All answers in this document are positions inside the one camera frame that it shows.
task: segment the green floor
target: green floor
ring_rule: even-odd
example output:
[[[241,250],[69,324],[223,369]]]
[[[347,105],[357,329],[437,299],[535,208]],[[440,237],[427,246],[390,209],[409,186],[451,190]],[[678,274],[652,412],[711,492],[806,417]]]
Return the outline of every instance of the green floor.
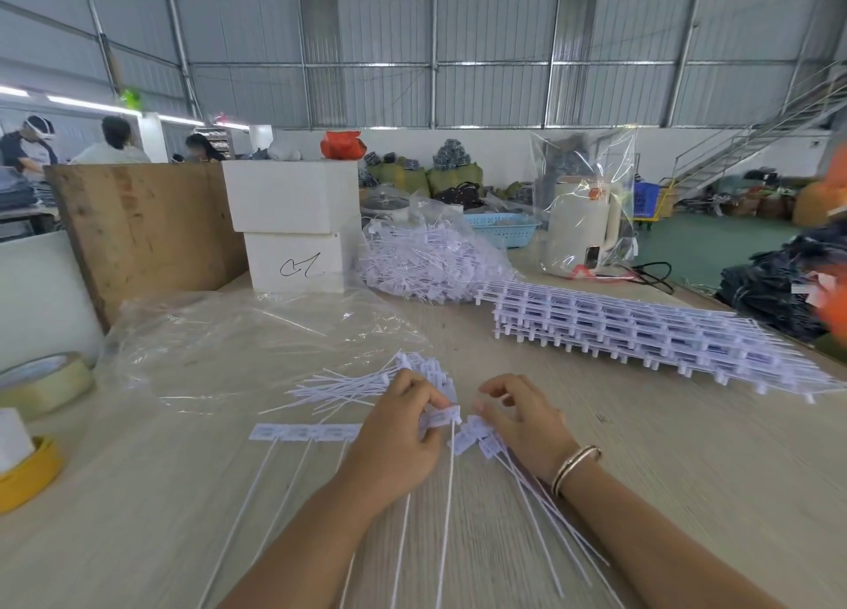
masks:
[[[674,214],[639,231],[635,263],[668,261],[677,283],[717,287],[721,270],[746,263],[756,252],[777,250],[799,232],[790,222],[756,217]]]

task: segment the silver bracelet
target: silver bracelet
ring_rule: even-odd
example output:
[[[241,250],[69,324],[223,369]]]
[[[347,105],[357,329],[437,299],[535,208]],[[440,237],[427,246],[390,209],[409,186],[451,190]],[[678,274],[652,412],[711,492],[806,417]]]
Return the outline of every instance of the silver bracelet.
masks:
[[[562,497],[562,494],[559,493],[559,487],[562,486],[562,482],[567,477],[567,474],[573,471],[577,464],[582,462],[589,455],[594,455],[595,462],[598,462],[603,456],[603,451],[600,450],[599,446],[586,446],[583,449],[579,449],[579,451],[565,460],[565,464],[562,464],[559,468],[558,473],[556,473],[556,477],[553,478],[553,484],[550,486],[555,495]]]

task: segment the metal staircase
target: metal staircase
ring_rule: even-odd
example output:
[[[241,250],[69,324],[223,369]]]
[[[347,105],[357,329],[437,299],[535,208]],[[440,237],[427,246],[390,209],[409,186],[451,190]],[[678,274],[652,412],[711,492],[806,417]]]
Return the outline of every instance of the metal staircase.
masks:
[[[837,72],[836,64],[833,62],[794,85],[789,90],[793,100],[766,122],[750,125],[740,133],[736,128],[722,129],[677,156],[672,177],[662,183],[677,190],[674,202],[696,195],[725,176],[730,167],[846,106],[847,72]],[[768,101],[768,105],[772,106],[774,100],[778,99]]]

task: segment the light blue basket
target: light blue basket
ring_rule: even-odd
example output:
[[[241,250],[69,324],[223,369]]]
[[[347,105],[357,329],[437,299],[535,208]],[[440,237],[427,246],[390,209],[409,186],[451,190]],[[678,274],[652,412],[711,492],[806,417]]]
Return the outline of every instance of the light blue basket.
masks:
[[[523,214],[466,214],[465,218],[474,232],[480,233],[498,248],[525,248],[540,225],[534,218]]]

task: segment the work table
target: work table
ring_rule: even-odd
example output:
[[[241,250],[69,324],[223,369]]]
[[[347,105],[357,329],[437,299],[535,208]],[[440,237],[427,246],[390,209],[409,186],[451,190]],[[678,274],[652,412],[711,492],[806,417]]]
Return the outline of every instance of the work table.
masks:
[[[578,287],[681,305],[626,282]],[[667,368],[494,339],[490,304],[384,298],[429,339],[463,408],[484,379],[527,374],[581,442],[603,448],[611,473],[695,540],[790,606],[847,605],[844,395],[814,406],[781,392],[757,396],[704,375],[684,379]],[[360,421],[363,408],[337,421]],[[307,420],[314,418],[296,408],[262,421]],[[268,450],[247,440],[256,421],[180,414],[137,393],[100,390],[34,424],[58,439],[69,464],[45,492],[0,518],[4,609],[193,609]],[[274,449],[208,606],[251,561],[304,447]],[[283,521],[332,475],[340,448],[314,444]],[[443,451],[412,495],[398,607],[435,606],[448,463]],[[536,509],[566,593],[557,597],[524,502],[499,464],[473,448],[455,469],[445,609],[614,606],[599,581],[589,588],[578,577]],[[360,546],[346,607],[389,605],[402,515],[401,503],[390,508]],[[616,586],[627,607],[640,606],[625,582]]]

